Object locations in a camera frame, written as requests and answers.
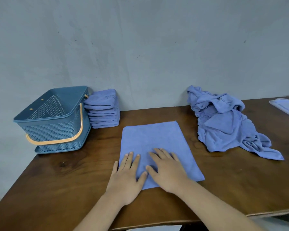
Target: pile of towels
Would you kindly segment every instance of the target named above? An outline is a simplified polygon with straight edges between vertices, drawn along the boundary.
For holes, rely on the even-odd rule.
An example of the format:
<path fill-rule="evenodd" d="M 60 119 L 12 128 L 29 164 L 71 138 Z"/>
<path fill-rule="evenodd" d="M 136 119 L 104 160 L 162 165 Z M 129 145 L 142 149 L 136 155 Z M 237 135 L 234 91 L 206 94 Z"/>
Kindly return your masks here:
<path fill-rule="evenodd" d="M 241 113 L 245 108 L 241 100 L 227 93 L 211 94 L 194 86 L 189 86 L 187 93 L 187 102 L 198 117 L 198 139 L 209 152 L 239 146 L 263 158 L 284 159 L 279 151 L 270 148 L 269 138 L 258 133 L 251 120 Z"/>
<path fill-rule="evenodd" d="M 120 108 L 115 89 L 94 92 L 85 100 L 92 128 L 115 127 L 119 125 Z"/>

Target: wooden table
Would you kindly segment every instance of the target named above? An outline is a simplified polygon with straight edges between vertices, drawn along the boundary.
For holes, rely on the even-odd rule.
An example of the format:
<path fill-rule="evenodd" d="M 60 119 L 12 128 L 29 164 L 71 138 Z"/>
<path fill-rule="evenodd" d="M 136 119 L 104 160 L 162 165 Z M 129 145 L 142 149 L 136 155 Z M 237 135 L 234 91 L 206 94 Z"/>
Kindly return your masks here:
<path fill-rule="evenodd" d="M 0 230 L 72 230 L 106 189 L 119 159 L 122 129 L 175 120 L 206 178 L 202 186 L 247 215 L 289 210 L 289 115 L 269 100 L 245 100 L 243 113 L 285 161 L 264 159 L 239 147 L 209 153 L 197 139 L 197 118 L 190 106 L 124 111 L 119 126 L 92 129 L 82 149 L 36 155 L 0 201 Z M 198 220 L 179 198 L 152 188 L 125 206 L 111 228 Z"/>

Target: orange basket handle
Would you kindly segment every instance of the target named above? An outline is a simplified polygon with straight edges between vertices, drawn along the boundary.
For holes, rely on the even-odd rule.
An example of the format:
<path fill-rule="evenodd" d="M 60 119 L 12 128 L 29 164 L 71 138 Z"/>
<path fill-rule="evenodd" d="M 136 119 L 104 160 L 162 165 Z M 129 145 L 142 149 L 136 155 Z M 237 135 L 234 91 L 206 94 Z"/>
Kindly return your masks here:
<path fill-rule="evenodd" d="M 48 145 L 48 144 L 57 144 L 57 143 L 67 143 L 67 142 L 71 142 L 71 141 L 77 139 L 81 135 L 82 131 L 83 131 L 83 105 L 80 103 L 80 129 L 79 129 L 78 133 L 76 135 L 74 135 L 73 137 L 67 138 L 67 139 L 62 139 L 62 140 L 34 141 L 26 133 L 26 138 L 30 143 L 32 143 L 34 145 Z"/>

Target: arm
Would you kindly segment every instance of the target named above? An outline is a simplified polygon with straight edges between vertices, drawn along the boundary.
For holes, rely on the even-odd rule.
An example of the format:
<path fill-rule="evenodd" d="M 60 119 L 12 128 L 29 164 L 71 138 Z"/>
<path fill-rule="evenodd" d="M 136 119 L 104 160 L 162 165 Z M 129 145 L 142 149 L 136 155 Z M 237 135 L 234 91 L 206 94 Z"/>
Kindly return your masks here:
<path fill-rule="evenodd" d="M 155 148 L 150 152 L 158 166 L 158 173 L 151 166 L 146 169 L 158 185 L 181 198 L 201 219 L 210 231 L 262 230 L 244 214 L 211 194 L 198 183 L 190 180 L 176 154 Z"/>
<path fill-rule="evenodd" d="M 136 181 L 140 155 L 133 163 L 132 159 L 132 152 L 125 154 L 119 169 L 118 162 L 115 162 L 105 194 L 74 231 L 108 230 L 120 209 L 134 201 L 146 181 L 147 172 Z"/>

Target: stack of folded towels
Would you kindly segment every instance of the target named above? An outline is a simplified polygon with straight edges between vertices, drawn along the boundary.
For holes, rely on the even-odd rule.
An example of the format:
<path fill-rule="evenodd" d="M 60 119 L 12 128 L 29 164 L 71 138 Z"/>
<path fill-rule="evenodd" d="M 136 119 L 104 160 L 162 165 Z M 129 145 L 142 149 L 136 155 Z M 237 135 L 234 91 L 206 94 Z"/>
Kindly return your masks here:
<path fill-rule="evenodd" d="M 119 125 L 120 109 L 115 89 L 94 92 L 84 103 L 85 109 L 89 110 L 92 128 Z"/>

